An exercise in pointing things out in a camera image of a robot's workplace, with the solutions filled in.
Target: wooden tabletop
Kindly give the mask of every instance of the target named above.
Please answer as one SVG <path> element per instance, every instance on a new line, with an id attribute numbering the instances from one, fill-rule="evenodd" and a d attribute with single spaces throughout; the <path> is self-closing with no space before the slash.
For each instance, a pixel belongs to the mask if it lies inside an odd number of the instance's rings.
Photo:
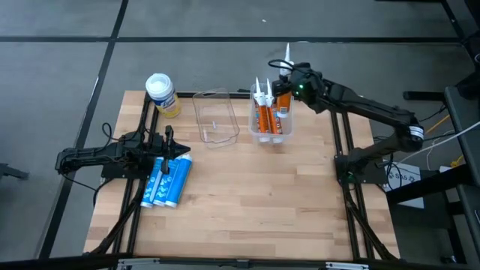
<path id="1" fill-rule="evenodd" d="M 137 128 L 144 95 L 125 92 L 115 137 Z M 316 115 L 296 101 L 293 137 L 283 145 L 259 145 L 248 132 L 248 100 L 232 100 L 240 127 L 237 143 L 209 149 L 200 140 L 192 100 L 182 98 L 181 104 L 179 116 L 159 118 L 157 131 L 162 134 L 172 125 L 175 141 L 191 147 L 193 166 L 177 208 L 142 208 L 135 255 L 352 259 L 344 199 L 335 180 L 329 112 Z M 369 121 L 349 117 L 355 146 L 373 143 Z M 85 251 L 97 247 L 117 221 L 125 184 L 126 179 L 116 179 L 98 194 Z M 370 225 L 399 256 L 385 194 L 371 184 L 362 187 Z M 365 256 L 358 224 L 357 228 Z M 128 223 L 122 251 L 129 232 Z"/>

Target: white cable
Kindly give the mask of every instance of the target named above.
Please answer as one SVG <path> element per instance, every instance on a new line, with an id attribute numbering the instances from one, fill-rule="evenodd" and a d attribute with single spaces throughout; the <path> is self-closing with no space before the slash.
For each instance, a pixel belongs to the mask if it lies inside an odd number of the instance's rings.
<path id="1" fill-rule="evenodd" d="M 449 131 L 445 132 L 443 135 L 450 134 L 450 133 L 455 133 L 455 130 L 449 130 Z M 437 143 L 437 141 L 438 141 L 438 140 L 441 140 L 441 139 L 442 139 L 442 137 L 434 139 L 431 145 L 432 145 L 432 146 L 435 145 L 435 143 Z M 431 170 L 431 169 L 430 169 L 430 160 L 429 160 L 429 157 L 430 157 L 430 153 L 432 152 L 432 150 L 434 150 L 434 149 L 433 149 L 433 148 L 430 148 L 430 150 L 429 150 L 428 153 L 427 153 L 427 168 L 428 168 L 428 170 Z"/>
<path id="2" fill-rule="evenodd" d="M 442 142 L 439 143 L 439 144 L 431 145 L 431 146 L 429 146 L 429 147 L 427 147 L 427 148 L 423 148 L 423 149 L 420 150 L 420 151 L 416 151 L 415 153 L 411 154 L 410 156 L 405 157 L 403 160 L 398 161 L 398 163 L 403 163 L 404 161 L 406 161 L 407 159 L 409 159 L 409 158 L 411 158 L 411 157 L 413 157 L 413 156 L 415 156 L 415 155 L 418 155 L 418 154 L 420 154 L 420 153 L 422 153 L 422 152 L 424 152 L 424 151 L 427 151 L 427 150 L 429 150 L 429 149 L 432 149 L 432 148 L 434 148 L 434 147 L 441 146 L 442 144 L 447 143 L 447 142 L 455 139 L 456 137 L 459 137 L 459 136 L 461 136 L 461 135 L 464 135 L 465 133 L 471 131 L 473 128 L 475 128 L 475 127 L 478 126 L 478 125 L 480 125 L 480 121 L 476 122 L 475 124 L 472 124 L 472 125 L 471 125 L 469 128 L 467 128 L 466 130 L 464 130 L 464 131 L 462 131 L 462 132 L 460 132 L 460 133 L 455 134 L 455 136 L 451 136 L 450 138 L 442 141 Z"/>

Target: blue caulk tube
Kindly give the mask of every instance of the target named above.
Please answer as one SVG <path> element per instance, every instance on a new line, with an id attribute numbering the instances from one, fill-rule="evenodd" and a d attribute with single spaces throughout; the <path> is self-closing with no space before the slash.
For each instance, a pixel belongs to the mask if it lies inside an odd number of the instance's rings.
<path id="1" fill-rule="evenodd" d="M 168 195 L 166 195 L 166 206 L 177 207 L 191 167 L 192 157 L 189 154 L 181 156 L 181 160 L 178 163 L 177 173 L 173 177 L 172 185 L 170 186 Z"/>
<path id="2" fill-rule="evenodd" d="M 162 179 L 160 181 L 160 184 L 158 185 L 158 189 L 155 192 L 153 204 L 155 204 L 156 206 L 165 206 L 165 202 L 167 201 L 167 194 L 170 190 L 170 186 L 172 185 L 173 177 L 175 176 L 177 168 L 179 167 L 180 160 L 181 158 L 177 157 L 174 160 L 168 161 L 169 174 L 162 175 Z"/>
<path id="3" fill-rule="evenodd" d="M 163 157 L 157 157 L 153 165 L 153 170 L 150 174 L 150 179 L 147 182 L 145 187 L 145 193 L 143 194 L 141 206 L 151 208 L 153 206 L 153 200 L 155 198 L 155 193 L 157 192 L 158 185 L 161 182 L 162 178 L 162 162 L 164 161 Z"/>

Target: caulk tube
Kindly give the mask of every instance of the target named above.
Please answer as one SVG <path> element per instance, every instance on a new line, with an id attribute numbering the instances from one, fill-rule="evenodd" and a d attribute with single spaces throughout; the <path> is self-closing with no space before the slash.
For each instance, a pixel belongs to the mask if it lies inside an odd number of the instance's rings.
<path id="1" fill-rule="evenodd" d="M 182 195 L 183 187 L 187 182 L 188 173 L 192 167 L 192 157 L 189 154 L 181 156 L 178 163 L 177 173 L 173 177 L 172 185 L 166 195 L 166 206 L 177 207 L 179 204 L 180 196 Z"/>
<path id="2" fill-rule="evenodd" d="M 160 184 L 158 185 L 158 188 L 155 192 L 153 204 L 155 204 L 156 206 L 165 206 L 165 202 L 167 201 L 168 190 L 170 189 L 170 186 L 173 181 L 173 177 L 176 174 L 177 168 L 179 166 L 179 162 L 180 162 L 179 158 L 168 161 L 169 174 L 162 175 Z"/>
<path id="3" fill-rule="evenodd" d="M 265 94 L 260 91 L 258 77 L 256 78 L 256 92 L 253 94 L 253 102 L 255 103 L 256 126 L 258 127 L 258 131 L 263 134 L 270 133 Z M 261 136 L 259 140 L 261 143 L 266 143 L 270 141 L 270 138 Z"/>
<path id="4" fill-rule="evenodd" d="M 290 61 L 290 43 L 286 44 L 285 50 L 285 59 L 286 62 L 289 62 L 293 65 L 293 62 Z M 291 68 L 288 64 L 280 63 L 280 79 L 283 80 L 285 83 L 288 82 L 290 75 L 292 74 Z M 286 94 L 282 94 L 280 97 L 277 97 L 277 116 L 280 118 L 287 118 L 288 112 L 290 111 L 290 101 L 292 100 L 292 92 L 289 91 Z"/>
<path id="5" fill-rule="evenodd" d="M 140 203 L 140 205 L 143 207 L 151 208 L 153 206 L 155 193 L 157 192 L 158 185 L 160 184 L 162 178 L 161 166 L 163 161 L 163 157 L 157 157 L 155 159 L 153 170 L 150 174 L 150 179 L 147 182 L 145 193 L 143 194 L 142 202 Z"/>
<path id="6" fill-rule="evenodd" d="M 268 93 L 265 96 L 267 103 L 267 113 L 268 113 L 268 123 L 270 124 L 270 131 L 272 134 L 281 135 L 282 134 L 282 124 L 280 118 L 277 115 L 277 98 L 272 94 L 272 87 L 270 86 L 270 81 L 267 79 L 267 89 Z M 281 143 L 284 139 L 282 138 L 273 138 L 273 143 Z"/>

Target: plastic bin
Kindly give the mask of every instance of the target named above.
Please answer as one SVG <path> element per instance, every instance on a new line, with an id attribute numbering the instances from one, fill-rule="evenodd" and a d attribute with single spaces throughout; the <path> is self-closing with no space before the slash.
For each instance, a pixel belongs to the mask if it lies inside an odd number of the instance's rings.
<path id="1" fill-rule="evenodd" d="M 267 84 L 266 83 L 260 83 L 260 90 L 267 94 Z M 255 104 L 254 104 L 254 93 L 257 91 L 257 85 L 253 84 L 250 87 L 250 115 L 248 117 L 248 130 L 252 134 L 254 138 L 256 138 L 256 141 L 260 141 L 260 137 L 269 137 L 271 138 L 269 142 L 262 142 L 262 143 L 273 143 L 272 138 L 282 138 L 283 142 L 290 138 L 293 135 L 293 96 L 292 100 L 290 101 L 290 111 L 289 115 L 287 118 L 280 118 L 280 123 L 282 125 L 282 132 L 283 134 L 277 135 L 277 134 L 271 134 L 271 133 L 260 133 L 258 131 L 257 127 L 257 116 L 255 113 Z"/>
<path id="2" fill-rule="evenodd" d="M 193 96 L 200 139 L 210 149 L 236 143 L 240 128 L 230 94 L 225 88 L 196 93 Z"/>

